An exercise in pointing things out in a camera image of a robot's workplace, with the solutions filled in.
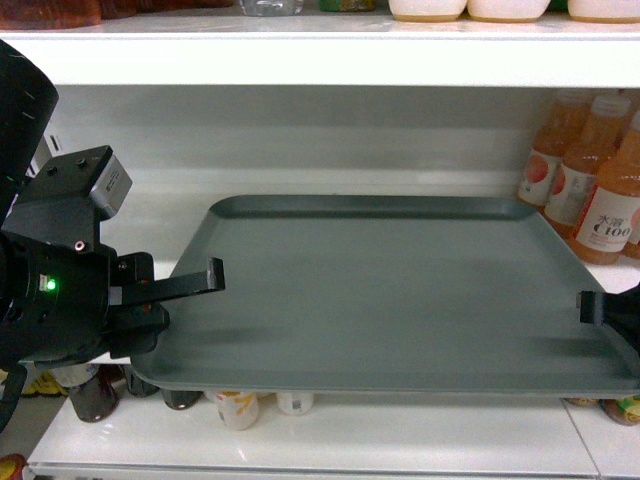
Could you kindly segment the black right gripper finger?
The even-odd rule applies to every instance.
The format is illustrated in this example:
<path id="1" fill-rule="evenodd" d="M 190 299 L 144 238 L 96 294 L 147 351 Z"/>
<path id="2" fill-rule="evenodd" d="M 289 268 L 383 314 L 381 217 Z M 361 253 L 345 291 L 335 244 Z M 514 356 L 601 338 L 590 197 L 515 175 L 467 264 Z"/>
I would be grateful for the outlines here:
<path id="1" fill-rule="evenodd" d="M 582 291 L 577 295 L 580 322 L 593 325 L 613 324 L 621 315 L 624 301 L 622 294 Z"/>

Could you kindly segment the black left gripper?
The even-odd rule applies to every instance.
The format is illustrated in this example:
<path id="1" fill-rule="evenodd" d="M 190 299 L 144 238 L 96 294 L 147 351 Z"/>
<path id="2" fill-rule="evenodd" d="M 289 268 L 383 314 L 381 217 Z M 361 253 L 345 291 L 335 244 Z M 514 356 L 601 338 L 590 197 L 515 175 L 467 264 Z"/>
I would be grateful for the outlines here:
<path id="1" fill-rule="evenodd" d="M 105 220 L 89 191 L 112 155 L 100 146 L 54 157 L 19 191 L 1 226 L 2 365 L 57 368 L 151 352 L 170 324 L 152 303 L 225 289 L 222 259 L 152 281 L 150 254 L 120 256 L 101 243 Z"/>

